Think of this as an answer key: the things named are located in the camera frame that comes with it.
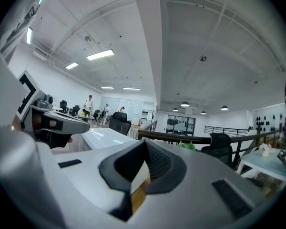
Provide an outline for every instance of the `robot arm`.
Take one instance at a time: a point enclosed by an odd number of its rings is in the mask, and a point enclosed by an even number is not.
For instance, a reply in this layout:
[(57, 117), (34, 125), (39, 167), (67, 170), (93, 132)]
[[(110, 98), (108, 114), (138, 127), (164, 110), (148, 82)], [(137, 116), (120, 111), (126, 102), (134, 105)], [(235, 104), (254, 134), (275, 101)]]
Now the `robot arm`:
[[(87, 132), (87, 122), (52, 109), (53, 97), (45, 94), (25, 71), (19, 77), (22, 85), (28, 89), (16, 115), (20, 119), (21, 129), (36, 141), (45, 142), (50, 148), (65, 147), (72, 134)], [(38, 117), (38, 126), (33, 120)]]

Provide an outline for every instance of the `white wall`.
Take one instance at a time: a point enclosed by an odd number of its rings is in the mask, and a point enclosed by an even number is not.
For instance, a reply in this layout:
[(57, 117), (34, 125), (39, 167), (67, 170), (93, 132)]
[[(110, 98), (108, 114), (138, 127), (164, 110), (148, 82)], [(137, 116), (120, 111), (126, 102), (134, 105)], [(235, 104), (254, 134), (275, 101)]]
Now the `white wall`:
[(257, 127), (256, 125), (256, 118), (260, 117), (261, 120), (258, 122), (264, 122), (262, 125), (262, 133), (264, 132), (264, 128), (266, 129), (265, 132), (270, 132), (271, 127), (275, 127), (276, 129), (279, 128), (280, 123), (284, 126), (285, 117), (286, 117), (286, 106), (285, 103), (276, 104), (273, 106), (269, 106), (266, 108), (261, 108), (253, 111), (253, 119), (254, 119), (254, 129)]
[(211, 115), (207, 125), (236, 129), (248, 129), (249, 127), (246, 111), (228, 111), (222, 114)]
[(144, 102), (143, 109), (145, 110), (155, 110), (154, 102)]
[(157, 132), (166, 133), (168, 115), (195, 118), (196, 122), (195, 122), (194, 136), (209, 137), (208, 133), (204, 133), (204, 126), (207, 125), (208, 119), (209, 119), (207, 116), (202, 117), (202, 116), (190, 115), (190, 114), (175, 114), (175, 113), (169, 113), (169, 112), (162, 112), (159, 110), (156, 112), (156, 116), (155, 116), (155, 119), (157, 120), (157, 127), (156, 127)]
[(83, 108), (84, 101), (92, 95), (94, 109), (100, 107), (101, 94), (74, 81), (62, 72), (51, 67), (48, 62), (36, 58), (29, 45), (20, 43), (9, 63), (9, 69), (19, 77), (27, 70), (39, 87), (47, 94), (56, 98), (57, 106), (61, 100), (66, 100), (68, 107), (79, 105)]

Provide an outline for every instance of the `black pad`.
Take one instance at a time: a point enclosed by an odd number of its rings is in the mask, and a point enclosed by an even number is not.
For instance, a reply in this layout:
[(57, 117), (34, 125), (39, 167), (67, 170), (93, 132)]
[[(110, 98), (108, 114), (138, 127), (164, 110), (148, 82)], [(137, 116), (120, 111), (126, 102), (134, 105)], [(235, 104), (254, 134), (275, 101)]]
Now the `black pad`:
[(215, 181), (212, 185), (235, 219), (239, 219), (251, 212), (251, 208), (225, 180)]
[(186, 174), (183, 159), (148, 140), (142, 140), (105, 158), (99, 166), (101, 176), (110, 188), (125, 192), (128, 217), (121, 218), (123, 220), (127, 220), (132, 214), (131, 182), (144, 161), (151, 177), (151, 183), (145, 189), (146, 194), (170, 192)]
[(70, 160), (70, 161), (60, 162), (60, 163), (58, 163), (58, 165), (60, 168), (66, 168), (66, 167), (77, 165), (80, 163), (81, 163), (81, 161), (79, 159), (74, 159), (74, 160)]

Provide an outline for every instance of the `green object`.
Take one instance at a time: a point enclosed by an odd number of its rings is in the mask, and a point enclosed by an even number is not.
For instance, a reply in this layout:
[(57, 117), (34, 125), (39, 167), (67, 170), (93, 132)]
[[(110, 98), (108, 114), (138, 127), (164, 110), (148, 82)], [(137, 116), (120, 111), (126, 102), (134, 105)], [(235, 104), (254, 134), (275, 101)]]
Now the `green object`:
[(195, 145), (192, 142), (190, 142), (189, 144), (185, 144), (185, 143), (182, 143), (182, 141), (180, 140), (180, 143), (178, 143), (177, 146), (183, 147), (189, 150), (195, 150)]
[(187, 148), (190, 149), (190, 150), (195, 150), (195, 145), (190, 142), (188, 145), (187, 145)]

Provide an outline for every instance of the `air vent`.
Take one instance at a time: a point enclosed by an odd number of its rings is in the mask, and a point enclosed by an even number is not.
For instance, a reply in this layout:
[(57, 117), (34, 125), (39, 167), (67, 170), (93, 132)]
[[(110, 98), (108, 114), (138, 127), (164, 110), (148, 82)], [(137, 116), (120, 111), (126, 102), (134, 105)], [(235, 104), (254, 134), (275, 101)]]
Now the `air vent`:
[(33, 55), (36, 56), (37, 58), (43, 60), (43, 61), (47, 61), (47, 57), (48, 55), (46, 53), (44, 53), (43, 51), (41, 51), (40, 49), (38, 48), (35, 48), (34, 52), (33, 52)]

